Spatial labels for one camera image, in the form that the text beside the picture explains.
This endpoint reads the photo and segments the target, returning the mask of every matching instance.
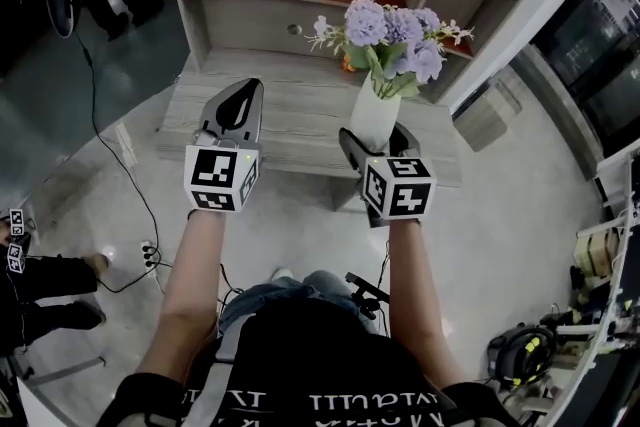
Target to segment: wooden table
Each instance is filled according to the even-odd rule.
[[[341,70],[335,60],[251,50],[216,50],[206,62],[198,73],[189,58],[175,85],[156,141],[161,158],[183,160],[206,102],[234,82],[256,77],[264,84],[264,168],[348,181],[358,177],[340,148],[338,131],[348,127],[362,74]],[[460,186],[449,109],[421,97],[404,99],[398,120],[420,141],[438,185]]]

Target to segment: gray floor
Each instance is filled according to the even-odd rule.
[[[100,128],[169,86],[188,48],[176,0],[113,42],[83,11],[78,34],[97,71]],[[53,31],[36,41],[0,81],[0,211],[21,203],[93,137],[91,75],[78,41]]]
[[[182,188],[182,162],[160,160],[155,151],[155,127],[171,93],[168,88],[151,97],[119,122],[131,137],[137,161],[131,171],[155,212],[168,262],[191,208]],[[518,322],[536,322],[551,303],[568,304],[575,233],[596,223],[600,212],[597,194],[542,106],[521,83],[515,94],[522,112],[495,143],[475,153],[457,137],[462,187],[439,189],[423,224],[445,334],[470,379],[485,375],[486,344],[492,337]],[[113,127],[105,137],[120,151]],[[122,286],[143,271],[139,248],[142,240],[153,238],[149,216],[124,172],[95,140],[57,170],[48,185],[71,164],[96,172],[63,202],[43,197],[55,194],[57,187],[34,195],[38,198],[32,200],[50,205],[37,210],[45,210],[52,222],[41,218],[33,254],[77,256],[109,248],[113,265],[103,279]],[[300,279],[325,269],[377,281],[387,229],[370,229],[362,214],[334,213],[329,203],[323,177],[263,172],[244,210],[227,224],[223,262],[233,286],[248,288],[282,266]],[[169,271],[159,271],[163,287]],[[388,290],[388,273],[382,288]],[[221,294],[225,291],[222,285]],[[106,368],[42,389],[83,426],[95,425],[118,384],[140,362],[162,294],[153,279],[144,279],[118,295],[100,288],[94,300],[106,313],[106,324],[87,333],[58,330],[21,358],[36,375],[98,354],[106,358]]]

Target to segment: white vase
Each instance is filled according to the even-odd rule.
[[[349,130],[372,152],[384,151],[398,119],[400,96],[382,99],[373,91],[371,72],[364,79],[351,113]]]

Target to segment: purple hydrangea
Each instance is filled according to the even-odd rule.
[[[358,47],[377,45],[387,35],[384,9],[372,0],[354,0],[344,17],[347,38]]]
[[[429,79],[436,80],[438,78],[440,70],[442,70],[442,60],[435,40],[409,42],[407,48],[408,66],[411,71],[416,73],[416,78],[421,84],[426,84]]]
[[[440,18],[438,18],[438,15],[428,7],[416,9],[414,13],[418,20],[420,20],[422,26],[428,32],[435,32],[440,28]]]
[[[420,20],[411,9],[400,8],[385,11],[384,17],[389,27],[387,39],[389,43],[402,43],[403,41],[417,41],[423,37]]]
[[[411,71],[407,54],[402,54],[395,61],[388,63],[382,70],[387,80],[392,80],[396,75],[402,75]]]

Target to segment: green leaf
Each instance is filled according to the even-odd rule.
[[[413,89],[415,88],[417,90],[418,87],[418,79],[416,78],[416,74],[413,72],[410,73],[404,73],[402,75],[397,75],[396,77],[393,78],[393,80],[391,81],[391,89],[387,92],[387,98],[392,97],[393,95],[400,95],[400,96],[415,96],[415,94],[417,93],[406,93],[404,94],[403,91],[407,90],[407,91],[413,91]]]
[[[366,70],[369,68],[369,61],[367,59],[367,48],[371,47],[357,47],[351,43],[347,43],[342,47],[344,53],[349,56],[349,64],[354,68]]]
[[[408,86],[405,86],[400,91],[398,91],[398,94],[402,98],[418,96],[420,94],[420,89],[418,89],[418,84],[409,84]]]
[[[382,47],[382,49],[380,50],[380,65],[382,66],[382,69],[386,70],[387,66],[390,66],[398,57],[400,57],[406,51],[406,43],[394,43],[393,45]]]
[[[371,80],[373,81],[373,90],[379,96],[382,91],[382,87],[385,83],[384,73],[382,73],[382,66],[378,61],[378,54],[370,46],[366,47],[367,61],[369,62],[369,68],[371,68]]]

